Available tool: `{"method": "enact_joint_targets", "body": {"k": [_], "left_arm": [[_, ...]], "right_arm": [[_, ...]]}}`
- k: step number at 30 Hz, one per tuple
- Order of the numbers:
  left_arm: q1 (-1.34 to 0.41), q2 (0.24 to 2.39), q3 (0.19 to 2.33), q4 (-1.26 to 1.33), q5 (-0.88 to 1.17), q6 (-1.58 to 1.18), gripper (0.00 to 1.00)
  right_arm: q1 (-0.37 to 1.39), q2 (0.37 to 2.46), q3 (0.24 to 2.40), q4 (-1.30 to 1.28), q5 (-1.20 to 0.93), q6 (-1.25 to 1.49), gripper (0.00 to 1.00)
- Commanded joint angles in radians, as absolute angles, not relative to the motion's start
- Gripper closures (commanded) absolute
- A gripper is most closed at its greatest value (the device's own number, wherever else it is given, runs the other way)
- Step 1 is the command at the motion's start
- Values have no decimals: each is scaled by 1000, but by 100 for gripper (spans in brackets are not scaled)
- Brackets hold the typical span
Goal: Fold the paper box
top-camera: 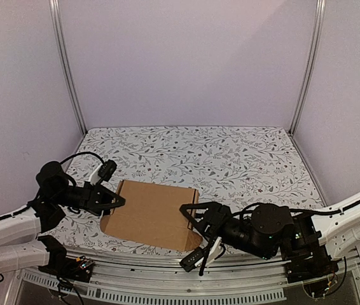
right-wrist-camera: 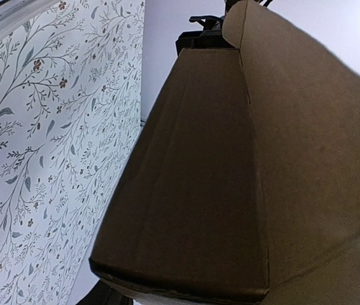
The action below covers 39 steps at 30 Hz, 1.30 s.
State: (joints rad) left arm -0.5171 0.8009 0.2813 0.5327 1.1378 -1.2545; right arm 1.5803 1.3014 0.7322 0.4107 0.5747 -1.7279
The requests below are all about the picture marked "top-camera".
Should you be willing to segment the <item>brown cardboard box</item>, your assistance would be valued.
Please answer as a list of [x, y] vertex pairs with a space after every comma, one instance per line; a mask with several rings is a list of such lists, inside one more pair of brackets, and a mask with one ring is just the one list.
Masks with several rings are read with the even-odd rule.
[[101, 231], [126, 241], [178, 250], [194, 250], [202, 237], [180, 212], [183, 204], [198, 203], [196, 189], [123, 180], [118, 195], [125, 199], [100, 221]]

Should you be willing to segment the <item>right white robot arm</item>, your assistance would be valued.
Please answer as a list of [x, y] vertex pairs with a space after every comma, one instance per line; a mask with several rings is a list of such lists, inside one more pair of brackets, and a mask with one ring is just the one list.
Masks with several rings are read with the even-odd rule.
[[360, 192], [334, 205], [306, 210], [253, 203], [238, 212], [212, 201], [184, 204], [180, 212], [207, 241], [183, 258], [190, 272], [218, 259], [225, 246], [269, 260], [280, 254], [289, 283], [338, 271], [338, 262], [360, 241]]

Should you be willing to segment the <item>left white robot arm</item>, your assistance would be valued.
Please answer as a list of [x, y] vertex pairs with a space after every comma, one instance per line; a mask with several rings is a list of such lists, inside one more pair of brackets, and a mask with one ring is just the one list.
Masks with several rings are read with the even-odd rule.
[[38, 195], [22, 208], [0, 216], [0, 275], [34, 266], [59, 277], [88, 275], [88, 264], [68, 258], [66, 248], [48, 232], [64, 219], [65, 208], [101, 216], [122, 207], [125, 199], [102, 185], [116, 167], [113, 160], [103, 161], [78, 186], [60, 162], [45, 164], [36, 175]]

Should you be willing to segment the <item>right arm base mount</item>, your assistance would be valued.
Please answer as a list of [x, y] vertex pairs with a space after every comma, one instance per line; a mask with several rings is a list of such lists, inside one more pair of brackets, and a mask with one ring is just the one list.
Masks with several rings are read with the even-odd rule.
[[288, 283], [313, 280], [326, 277], [325, 280], [304, 283], [302, 288], [311, 299], [325, 299], [337, 293], [343, 286], [347, 277], [347, 258], [337, 261], [330, 260], [324, 254], [317, 257], [311, 256], [303, 260], [293, 260], [284, 265]]

